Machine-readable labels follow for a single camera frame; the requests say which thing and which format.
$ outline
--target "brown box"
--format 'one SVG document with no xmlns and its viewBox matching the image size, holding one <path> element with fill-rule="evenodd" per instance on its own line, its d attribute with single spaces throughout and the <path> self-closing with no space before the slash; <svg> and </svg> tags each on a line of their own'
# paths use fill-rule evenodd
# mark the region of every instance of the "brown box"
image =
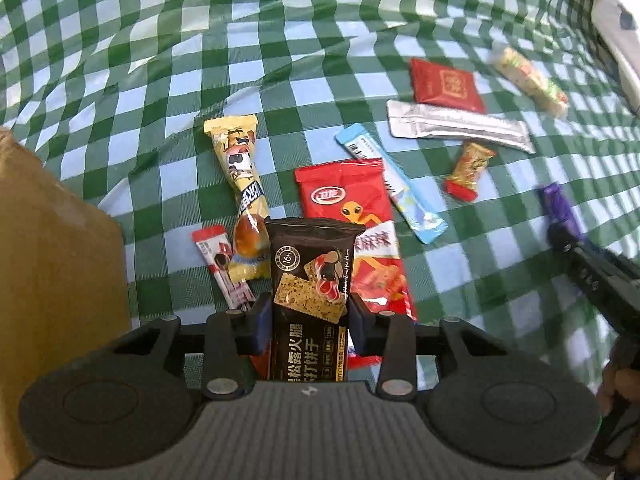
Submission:
<svg viewBox="0 0 640 480">
<path fill-rule="evenodd" d="M 37 377 L 129 327 L 120 228 L 0 128 L 0 480 L 33 459 L 17 421 Z"/>
</svg>

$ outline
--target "checkered tablecloth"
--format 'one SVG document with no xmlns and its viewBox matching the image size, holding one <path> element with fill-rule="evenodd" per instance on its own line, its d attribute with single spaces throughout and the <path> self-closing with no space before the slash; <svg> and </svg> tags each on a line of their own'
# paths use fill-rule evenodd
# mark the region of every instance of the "checkered tablecloth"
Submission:
<svg viewBox="0 0 640 480">
<path fill-rule="evenodd" d="M 301 214 L 294 168 L 348 158 L 333 136 L 361 122 L 449 223 L 424 246 L 396 216 L 420 320 L 461 316 L 594 384 L 612 334 L 562 275 L 535 191 L 559 182 L 593 242 L 638 253 L 640 127 L 590 54 L 591 1 L 0 0 L 0 117 L 122 225 L 134 324 L 225 307 L 190 238 L 236 214 L 204 119 L 257 115 L 274 217 Z M 487 64 L 493 40 L 568 93 L 567 120 Z M 474 72 L 489 113 L 530 127 L 538 153 L 498 148 L 474 203 L 442 190 L 458 142 L 389 134 L 411 56 Z"/>
</svg>

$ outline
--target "black cracker package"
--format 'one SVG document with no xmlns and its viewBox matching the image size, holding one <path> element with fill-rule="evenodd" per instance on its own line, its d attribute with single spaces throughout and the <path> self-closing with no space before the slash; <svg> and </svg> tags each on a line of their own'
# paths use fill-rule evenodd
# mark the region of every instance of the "black cracker package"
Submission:
<svg viewBox="0 0 640 480">
<path fill-rule="evenodd" d="M 271 240 L 270 379 L 343 381 L 353 243 L 363 225 L 327 218 L 265 220 Z"/>
</svg>

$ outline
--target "red snack package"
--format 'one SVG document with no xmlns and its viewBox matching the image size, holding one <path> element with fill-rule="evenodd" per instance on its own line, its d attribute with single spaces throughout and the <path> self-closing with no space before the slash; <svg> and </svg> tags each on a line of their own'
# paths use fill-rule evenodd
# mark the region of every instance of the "red snack package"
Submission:
<svg viewBox="0 0 640 480">
<path fill-rule="evenodd" d="M 417 103 L 486 113 L 471 72 L 412 57 L 411 79 Z"/>
<path fill-rule="evenodd" d="M 297 169 L 295 175 L 305 217 L 349 221 L 367 228 L 354 244 L 351 292 L 360 294 L 372 312 L 393 310 L 416 319 L 383 171 L 382 159 L 372 158 L 307 166 Z M 322 276 L 317 276 L 322 285 Z M 348 365 L 359 368 L 379 362 L 378 357 L 358 357 L 350 351 Z"/>
</svg>

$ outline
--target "blue stick packet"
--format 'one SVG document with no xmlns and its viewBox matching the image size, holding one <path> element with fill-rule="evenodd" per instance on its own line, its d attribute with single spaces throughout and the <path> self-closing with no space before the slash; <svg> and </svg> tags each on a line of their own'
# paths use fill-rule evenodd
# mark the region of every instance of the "blue stick packet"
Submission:
<svg viewBox="0 0 640 480">
<path fill-rule="evenodd" d="M 362 124 L 353 124 L 335 136 L 354 158 L 381 158 L 385 166 L 386 192 L 423 244 L 430 244 L 447 223 L 411 183 L 389 154 L 369 135 Z"/>
</svg>

